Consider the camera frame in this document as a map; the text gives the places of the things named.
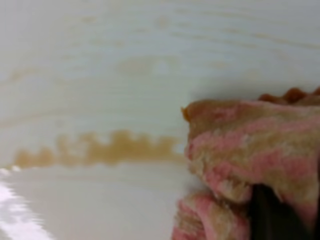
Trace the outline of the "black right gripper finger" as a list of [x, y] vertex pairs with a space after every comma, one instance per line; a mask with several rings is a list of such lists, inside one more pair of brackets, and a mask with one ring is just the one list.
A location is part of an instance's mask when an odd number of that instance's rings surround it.
[[252, 240], [310, 240], [296, 212], [280, 202], [273, 190], [265, 185], [254, 185], [249, 203], [250, 238]]

